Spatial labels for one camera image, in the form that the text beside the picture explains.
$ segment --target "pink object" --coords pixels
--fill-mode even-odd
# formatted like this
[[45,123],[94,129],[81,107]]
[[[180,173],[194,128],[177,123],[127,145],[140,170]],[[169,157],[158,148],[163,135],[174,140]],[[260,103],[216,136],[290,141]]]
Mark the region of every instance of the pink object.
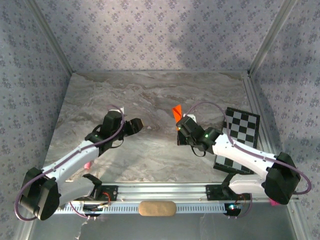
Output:
[[271,198],[269,198],[269,201],[270,201],[270,203],[271,203],[271,206],[280,205],[280,203],[277,203],[276,201],[273,201]]
[[84,165],[84,168],[85,169],[90,169],[90,167],[91,167],[91,161],[90,162],[87,162],[85,165]]

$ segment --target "wall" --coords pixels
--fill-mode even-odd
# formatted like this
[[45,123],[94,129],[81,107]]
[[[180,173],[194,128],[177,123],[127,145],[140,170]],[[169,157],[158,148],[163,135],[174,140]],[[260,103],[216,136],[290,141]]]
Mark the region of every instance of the wall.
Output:
[[23,1],[0,1],[0,239],[14,235],[14,199],[41,166],[69,77]]
[[320,3],[301,0],[253,79],[278,149],[288,152],[313,183],[300,199],[314,239],[320,239],[319,69]]
[[76,72],[246,70],[283,0],[39,0]]

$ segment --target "blue floral wallpaper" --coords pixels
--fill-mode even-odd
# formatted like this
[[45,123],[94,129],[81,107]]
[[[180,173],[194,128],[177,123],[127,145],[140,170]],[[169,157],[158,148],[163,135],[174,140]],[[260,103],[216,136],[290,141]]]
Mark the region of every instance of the blue floral wallpaper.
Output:
[[14,199],[41,166],[69,77],[23,1],[0,1],[0,239],[18,222]]
[[254,76],[279,149],[311,177],[301,203],[314,239],[320,239],[320,2],[293,8]]
[[37,0],[76,72],[248,69],[283,0]]

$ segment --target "checkerboard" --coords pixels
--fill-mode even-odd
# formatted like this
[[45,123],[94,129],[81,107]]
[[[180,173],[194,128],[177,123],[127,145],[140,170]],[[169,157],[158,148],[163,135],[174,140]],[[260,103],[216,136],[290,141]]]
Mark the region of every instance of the checkerboard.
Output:
[[[229,121],[230,136],[232,139],[252,148],[257,148],[260,116],[247,111],[228,107],[225,111]],[[224,120],[222,132],[227,134],[227,122]],[[222,156],[217,156],[214,169],[237,174],[254,174],[249,168]]]

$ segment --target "gray marble table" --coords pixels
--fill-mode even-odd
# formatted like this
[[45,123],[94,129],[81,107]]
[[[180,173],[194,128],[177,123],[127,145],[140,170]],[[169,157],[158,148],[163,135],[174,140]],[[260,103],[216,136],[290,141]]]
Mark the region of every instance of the gray marble table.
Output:
[[[221,73],[109,72],[73,74],[44,165],[78,146],[102,123],[107,105],[125,107],[126,119],[141,118],[144,128],[121,147],[96,159],[90,170],[103,182],[217,182],[227,175],[213,169],[215,156],[196,157],[189,146],[177,146],[172,108],[186,112],[194,103],[213,101],[223,109],[249,111],[241,77]],[[193,112],[203,128],[221,128],[223,115],[209,104]]]

